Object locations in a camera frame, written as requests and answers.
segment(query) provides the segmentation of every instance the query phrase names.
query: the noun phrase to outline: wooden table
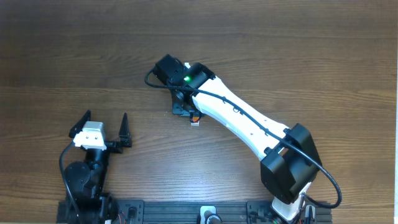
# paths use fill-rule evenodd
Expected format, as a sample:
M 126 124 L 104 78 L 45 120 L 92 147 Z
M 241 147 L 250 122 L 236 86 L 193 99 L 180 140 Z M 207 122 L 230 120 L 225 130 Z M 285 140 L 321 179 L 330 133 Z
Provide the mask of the wooden table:
M 54 222 L 58 158 L 90 109 L 133 148 L 112 155 L 106 188 L 148 201 L 272 199 L 259 161 L 210 117 L 191 127 L 144 84 L 165 54 L 212 69 L 266 116 L 313 134 L 343 191 L 335 223 L 392 223 L 396 1 L 0 2 L 0 221 Z M 65 163 L 80 161 L 71 150 Z M 318 175 L 309 190 L 334 201 Z

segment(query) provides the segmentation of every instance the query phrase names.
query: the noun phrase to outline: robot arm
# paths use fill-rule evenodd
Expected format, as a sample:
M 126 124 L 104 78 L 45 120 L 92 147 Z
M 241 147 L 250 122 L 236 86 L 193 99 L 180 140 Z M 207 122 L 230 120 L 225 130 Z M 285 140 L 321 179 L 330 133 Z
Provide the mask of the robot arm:
M 272 208 L 285 221 L 293 220 L 300 210 L 302 193 L 309 188 L 318 169 L 297 152 L 286 148 L 278 139 L 259 129 L 259 126 L 241 111 L 244 110 L 274 135 L 293 144 L 322 165 L 310 132 L 301 124 L 289 129 L 286 125 L 256 111 L 200 63 L 191 67 L 166 55 L 156 63 L 153 73 L 165 86 L 176 87 L 170 88 L 173 114 L 195 116 L 203 113 L 211 116 L 251 148 L 261 162 L 261 181 L 275 196 Z M 188 88 L 223 96 L 224 99 L 234 102 L 237 108 L 221 98 L 188 91 Z

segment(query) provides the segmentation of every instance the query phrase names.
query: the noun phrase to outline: tabletop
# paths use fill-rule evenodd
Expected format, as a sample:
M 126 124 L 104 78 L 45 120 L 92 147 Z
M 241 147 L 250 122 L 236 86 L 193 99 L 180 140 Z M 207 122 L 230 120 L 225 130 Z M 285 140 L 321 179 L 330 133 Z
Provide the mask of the tabletop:
M 109 138 L 106 190 L 146 201 L 269 200 L 251 150 L 209 116 L 174 116 L 144 83 L 164 55 L 200 62 L 271 119 L 312 133 L 343 191 L 335 223 L 392 223 L 396 1 L 0 2 L 0 222 L 55 222 L 58 159 L 91 110 Z M 81 161 L 71 150 L 65 163 Z M 308 193 L 333 203 L 321 173 Z

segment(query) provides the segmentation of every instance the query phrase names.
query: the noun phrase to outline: wood grain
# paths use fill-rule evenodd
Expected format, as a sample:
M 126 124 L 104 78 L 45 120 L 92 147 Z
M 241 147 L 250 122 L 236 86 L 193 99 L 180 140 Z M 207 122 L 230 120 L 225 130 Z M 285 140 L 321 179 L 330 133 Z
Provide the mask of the wood grain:
M 255 155 L 209 117 L 171 114 L 144 74 L 165 54 L 201 62 L 235 94 L 311 130 L 343 191 L 335 223 L 392 223 L 396 1 L 0 2 L 0 222 L 54 222 L 58 157 L 90 109 L 133 148 L 113 155 L 106 188 L 156 201 L 271 199 Z M 65 163 L 82 160 L 71 151 Z M 319 175 L 309 191 L 335 200 Z

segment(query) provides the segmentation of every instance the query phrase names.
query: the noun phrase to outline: wooden surface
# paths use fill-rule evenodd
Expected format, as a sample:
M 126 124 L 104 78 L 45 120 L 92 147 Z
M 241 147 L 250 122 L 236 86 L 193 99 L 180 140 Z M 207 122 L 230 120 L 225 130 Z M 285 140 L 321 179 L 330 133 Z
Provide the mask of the wooden surface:
M 335 223 L 392 223 L 396 34 L 396 1 L 3 0 L 0 222 L 55 221 L 58 158 L 87 109 L 111 139 L 129 115 L 133 148 L 112 155 L 106 183 L 117 198 L 271 199 L 242 141 L 209 117 L 191 127 L 168 91 L 145 86 L 171 54 L 312 132 L 343 191 Z M 336 198 L 322 175 L 309 194 Z

